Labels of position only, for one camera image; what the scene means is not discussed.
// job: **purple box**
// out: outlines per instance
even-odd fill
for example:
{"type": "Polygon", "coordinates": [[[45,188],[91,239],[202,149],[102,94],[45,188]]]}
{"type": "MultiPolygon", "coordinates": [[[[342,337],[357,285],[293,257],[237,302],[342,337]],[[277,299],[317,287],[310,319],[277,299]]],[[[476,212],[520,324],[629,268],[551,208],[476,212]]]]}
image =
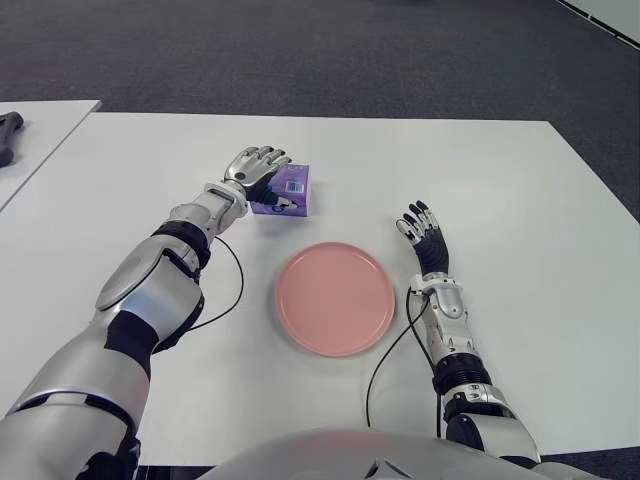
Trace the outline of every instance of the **purple box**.
{"type": "Polygon", "coordinates": [[[284,165],[269,182],[269,189],[278,196],[294,202],[297,208],[282,209],[274,205],[250,202],[253,213],[293,217],[309,215],[309,165],[284,165]]]}

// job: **dark floor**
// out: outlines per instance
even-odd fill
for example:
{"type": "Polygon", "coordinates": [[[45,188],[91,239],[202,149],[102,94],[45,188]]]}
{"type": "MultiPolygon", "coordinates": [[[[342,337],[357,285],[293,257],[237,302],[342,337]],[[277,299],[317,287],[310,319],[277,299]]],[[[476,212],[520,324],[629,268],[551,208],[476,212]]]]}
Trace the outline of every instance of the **dark floor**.
{"type": "Polygon", "coordinates": [[[0,0],[0,32],[0,101],[548,120],[640,218],[640,54],[554,0],[0,0]]]}

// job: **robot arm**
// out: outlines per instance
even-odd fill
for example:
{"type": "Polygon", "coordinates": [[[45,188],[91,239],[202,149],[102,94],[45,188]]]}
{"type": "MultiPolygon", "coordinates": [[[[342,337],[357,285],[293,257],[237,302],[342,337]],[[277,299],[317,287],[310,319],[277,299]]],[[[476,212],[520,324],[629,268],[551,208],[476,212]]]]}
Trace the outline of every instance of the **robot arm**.
{"type": "Polygon", "coordinates": [[[89,326],[45,364],[0,421],[0,478],[128,478],[149,392],[150,357],[175,345],[204,306],[198,285],[213,238],[247,200],[277,203],[282,150],[248,148],[224,181],[171,210],[104,285],[89,326]]]}
{"type": "Polygon", "coordinates": [[[449,253],[435,216],[420,201],[409,209],[413,216],[405,214],[396,226],[420,261],[422,275],[412,279],[411,291],[429,302],[422,318],[446,438],[522,466],[540,463],[535,442],[492,384],[475,348],[462,287],[449,276],[449,253]]]}

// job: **white wall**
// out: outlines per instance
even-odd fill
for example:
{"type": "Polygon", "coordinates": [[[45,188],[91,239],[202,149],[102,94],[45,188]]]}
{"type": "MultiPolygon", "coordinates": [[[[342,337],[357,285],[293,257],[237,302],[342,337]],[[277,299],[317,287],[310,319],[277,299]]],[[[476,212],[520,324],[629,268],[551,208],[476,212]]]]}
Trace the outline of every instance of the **white wall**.
{"type": "Polygon", "coordinates": [[[567,0],[567,2],[640,42],[640,0],[567,0]]]}

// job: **black wire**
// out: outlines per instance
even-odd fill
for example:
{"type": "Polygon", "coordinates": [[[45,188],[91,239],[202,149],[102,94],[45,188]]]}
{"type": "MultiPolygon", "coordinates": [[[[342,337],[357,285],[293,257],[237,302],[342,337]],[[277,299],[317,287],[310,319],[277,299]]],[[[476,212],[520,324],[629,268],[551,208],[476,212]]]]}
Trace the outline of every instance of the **black wire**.
{"type": "MultiPolygon", "coordinates": [[[[433,366],[433,360],[431,360],[431,356],[429,355],[429,352],[427,351],[427,348],[424,346],[424,343],[422,342],[422,339],[420,338],[420,336],[418,335],[418,331],[416,330],[416,327],[414,326],[414,324],[411,322],[411,313],[409,312],[409,300],[411,298],[411,289],[409,288],[407,290],[407,299],[405,301],[405,306],[407,308],[407,319],[409,319],[409,327],[411,327],[411,331],[413,332],[413,336],[416,337],[416,341],[418,342],[418,345],[420,345],[420,348],[422,349],[422,353],[424,353],[424,356],[427,359],[427,362],[429,362],[429,366],[431,367],[431,371],[435,373],[435,367],[433,366]]],[[[438,438],[442,438],[442,432],[441,432],[441,427],[440,427],[440,416],[442,415],[442,397],[440,396],[440,394],[438,394],[438,397],[436,399],[436,437],[438,438]]]]}
{"type": "Polygon", "coordinates": [[[422,342],[422,339],[420,338],[420,336],[418,335],[418,331],[416,330],[416,327],[414,326],[413,323],[411,323],[411,312],[409,311],[409,300],[411,299],[411,288],[409,288],[407,290],[407,298],[405,300],[405,307],[407,310],[407,320],[409,321],[409,327],[411,327],[411,331],[413,332],[413,336],[416,337],[416,341],[418,342],[418,345],[420,345],[420,348],[422,349],[422,353],[424,353],[424,356],[427,359],[427,362],[429,362],[429,366],[431,367],[431,371],[434,371],[434,366],[433,366],[433,361],[431,361],[431,356],[429,355],[429,352],[427,352],[427,347],[424,346],[424,343],[422,342]]]}
{"type": "Polygon", "coordinates": [[[394,342],[391,344],[391,346],[387,349],[385,354],[382,356],[382,358],[378,362],[378,365],[376,365],[376,368],[373,370],[373,373],[371,374],[371,378],[369,379],[369,386],[367,387],[367,397],[365,400],[365,413],[367,416],[367,427],[371,427],[371,417],[369,415],[369,397],[371,395],[371,387],[373,386],[373,380],[376,378],[376,373],[378,373],[378,370],[380,370],[382,363],[389,356],[389,354],[391,353],[391,350],[394,349],[394,347],[398,344],[400,339],[404,337],[404,334],[409,331],[409,329],[413,326],[413,324],[418,321],[418,319],[422,316],[424,311],[427,309],[428,305],[429,305],[429,301],[426,301],[424,306],[422,307],[422,310],[420,310],[420,313],[413,320],[411,320],[411,317],[409,317],[409,326],[405,328],[400,335],[398,335],[398,338],[394,340],[394,342]]]}
{"type": "Polygon", "coordinates": [[[236,301],[233,302],[233,305],[231,305],[229,308],[227,308],[220,315],[217,315],[217,316],[213,317],[211,320],[207,320],[206,322],[200,323],[198,325],[194,325],[189,330],[187,330],[187,332],[193,332],[194,330],[196,330],[196,329],[198,329],[200,327],[204,327],[205,325],[209,325],[210,323],[215,322],[216,320],[224,317],[227,313],[229,313],[231,310],[236,308],[236,305],[238,305],[238,303],[240,303],[240,299],[242,298],[242,292],[244,292],[244,272],[242,271],[242,265],[240,264],[240,260],[238,260],[238,256],[235,254],[235,252],[233,251],[233,249],[229,246],[229,244],[227,242],[222,240],[220,237],[215,237],[215,239],[218,240],[220,243],[222,243],[225,247],[227,247],[227,250],[229,250],[229,253],[231,253],[231,255],[233,256],[234,260],[238,264],[238,270],[240,271],[240,293],[238,293],[238,298],[236,298],[236,301]]]}

